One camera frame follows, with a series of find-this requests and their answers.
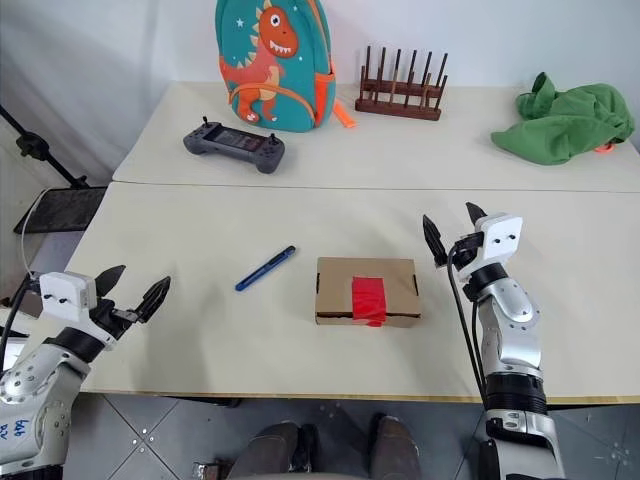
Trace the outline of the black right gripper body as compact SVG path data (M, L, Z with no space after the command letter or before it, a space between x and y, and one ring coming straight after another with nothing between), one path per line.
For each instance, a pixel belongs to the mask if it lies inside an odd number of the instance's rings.
M467 266L473 262L477 256L478 249L483 246L484 233L475 232L463 236L456 241L450 250L451 263L454 266Z

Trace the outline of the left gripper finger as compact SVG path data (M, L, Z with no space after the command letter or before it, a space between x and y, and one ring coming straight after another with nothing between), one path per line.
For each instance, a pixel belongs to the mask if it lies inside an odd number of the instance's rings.
M147 323L163 304L171 285L171 277L166 276L154 283L143 295L134 313L138 323Z
M122 276L125 265L117 265L101 272L95 278L96 296L101 299L117 285L120 277Z

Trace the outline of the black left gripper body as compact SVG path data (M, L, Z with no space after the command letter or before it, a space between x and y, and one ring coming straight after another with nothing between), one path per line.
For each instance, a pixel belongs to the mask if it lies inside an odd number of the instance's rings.
M133 310L121 310L109 299L99 299L89 311L89 336L93 346L114 346L135 323L143 322Z

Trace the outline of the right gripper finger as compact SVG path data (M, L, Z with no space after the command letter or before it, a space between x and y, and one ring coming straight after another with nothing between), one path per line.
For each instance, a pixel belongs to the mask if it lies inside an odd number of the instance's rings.
M434 264L437 268L441 268L447 264L448 253L441 241L441 234L435 223L427 216L422 217L422 226L424 238L432 253Z
M486 218L488 217L487 213L480 206L472 202L466 202L465 205L475 231L480 232Z

